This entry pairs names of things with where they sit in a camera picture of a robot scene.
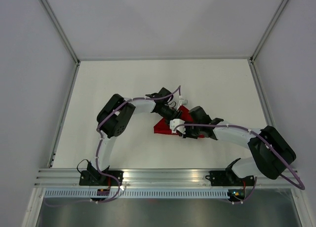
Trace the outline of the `red cloth napkin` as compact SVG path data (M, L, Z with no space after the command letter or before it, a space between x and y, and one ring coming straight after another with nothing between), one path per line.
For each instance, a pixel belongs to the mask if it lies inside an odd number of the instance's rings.
M181 118L184 121L192 122L192 118L189 115L189 109L187 109L185 106L180 106L178 109L182 112ZM169 125L167 125L162 118L155 126L154 126L154 133L156 134L163 134L163 135L179 135L182 136L180 133L172 134L171 130L169 129Z

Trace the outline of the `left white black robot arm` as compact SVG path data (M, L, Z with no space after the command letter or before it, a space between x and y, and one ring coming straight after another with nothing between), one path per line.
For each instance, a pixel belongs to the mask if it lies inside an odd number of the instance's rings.
M173 119L180 118L182 112L169 106L176 93L181 95L180 86L174 92L163 87L158 93L134 98L114 94L97 115L96 131L100 134L100 142L94 160L88 163L87 177L98 186L107 182L114 142L125 131L133 115L156 113L167 126Z

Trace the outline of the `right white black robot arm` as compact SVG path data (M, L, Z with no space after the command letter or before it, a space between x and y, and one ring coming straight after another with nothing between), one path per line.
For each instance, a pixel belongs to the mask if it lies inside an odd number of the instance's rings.
M254 129L231 124L222 118L211 119L200 106L181 119L183 126L177 131L185 138L210 138L250 151L249 158L238 157L225 168L226 181L231 185L258 174L275 180L296 159L294 150L273 126Z

